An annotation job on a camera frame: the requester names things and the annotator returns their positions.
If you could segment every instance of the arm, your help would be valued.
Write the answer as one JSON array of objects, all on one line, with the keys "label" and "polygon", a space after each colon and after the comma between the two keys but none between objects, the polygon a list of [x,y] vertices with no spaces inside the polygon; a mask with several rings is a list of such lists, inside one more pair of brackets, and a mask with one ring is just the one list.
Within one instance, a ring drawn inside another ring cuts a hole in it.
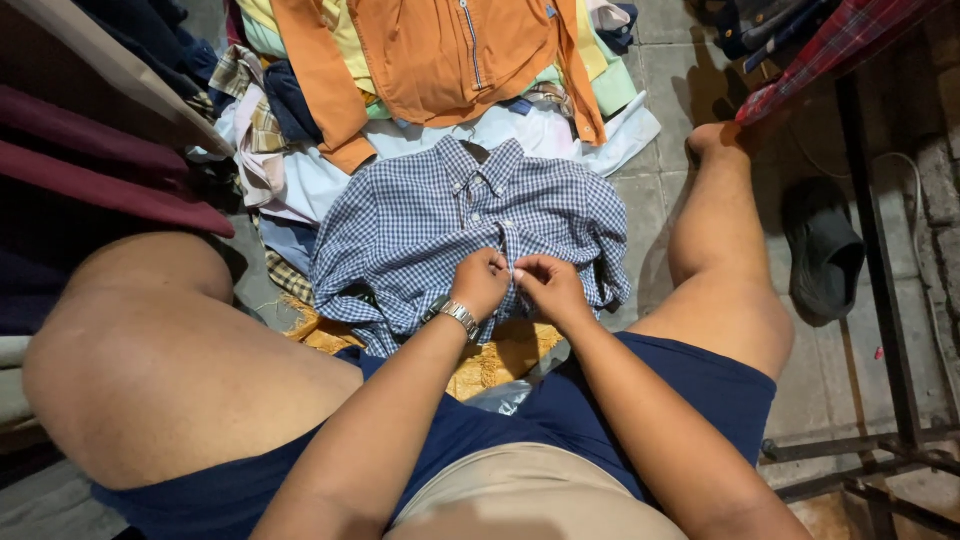
[{"label": "arm", "polygon": [[[450,297],[480,321],[503,300],[506,260],[484,248],[460,263]],[[467,343],[438,315],[356,391],[317,433],[251,539],[380,538]]]},{"label": "arm", "polygon": [[569,339],[617,440],[691,540],[809,540],[803,524],[737,449],[596,321],[576,270],[521,258],[514,278]]}]

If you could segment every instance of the red plaid shirt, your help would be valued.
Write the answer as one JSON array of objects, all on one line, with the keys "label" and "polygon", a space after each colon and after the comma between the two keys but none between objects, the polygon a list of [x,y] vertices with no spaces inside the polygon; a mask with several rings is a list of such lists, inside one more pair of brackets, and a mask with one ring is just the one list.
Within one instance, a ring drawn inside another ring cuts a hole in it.
[{"label": "red plaid shirt", "polygon": [[736,114],[740,124],[752,124],[843,61],[888,34],[930,13],[943,0],[844,0],[797,58],[769,85],[757,90]]}]

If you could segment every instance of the leg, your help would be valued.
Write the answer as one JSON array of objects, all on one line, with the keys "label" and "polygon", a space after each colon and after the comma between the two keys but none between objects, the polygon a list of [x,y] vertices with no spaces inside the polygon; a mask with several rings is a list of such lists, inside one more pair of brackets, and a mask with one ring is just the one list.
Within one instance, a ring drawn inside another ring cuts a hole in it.
[{"label": "leg", "polygon": [[126,489],[264,454],[312,430],[360,370],[233,309],[199,238],[134,236],[78,270],[27,353],[40,423],[95,481]]},{"label": "leg", "polygon": [[694,131],[701,168],[667,251],[676,290],[627,331],[728,356],[777,380],[793,323],[770,280],[748,155],[770,129],[741,133],[726,123]]}]

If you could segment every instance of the black slipper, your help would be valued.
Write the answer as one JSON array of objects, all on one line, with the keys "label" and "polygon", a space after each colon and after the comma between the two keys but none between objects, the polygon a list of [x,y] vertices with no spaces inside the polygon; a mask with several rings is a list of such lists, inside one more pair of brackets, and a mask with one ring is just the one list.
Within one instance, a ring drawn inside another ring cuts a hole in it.
[{"label": "black slipper", "polygon": [[856,300],[867,248],[853,230],[843,191],[829,178],[810,178],[783,193],[781,210],[793,256],[790,296],[798,312],[823,324],[845,317]]}]

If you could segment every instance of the wristwatch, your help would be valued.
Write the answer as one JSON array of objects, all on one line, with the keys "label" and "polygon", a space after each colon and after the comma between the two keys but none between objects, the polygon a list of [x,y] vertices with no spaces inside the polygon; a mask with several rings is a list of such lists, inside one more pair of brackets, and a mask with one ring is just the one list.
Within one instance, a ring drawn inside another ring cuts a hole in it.
[{"label": "wristwatch", "polygon": [[460,321],[460,324],[464,325],[464,328],[467,329],[467,340],[476,341],[477,335],[480,334],[480,325],[477,324],[477,320],[467,311],[466,307],[450,300],[449,296],[442,294],[426,309],[426,313],[423,315],[423,324],[428,323],[439,313],[446,313]]}]

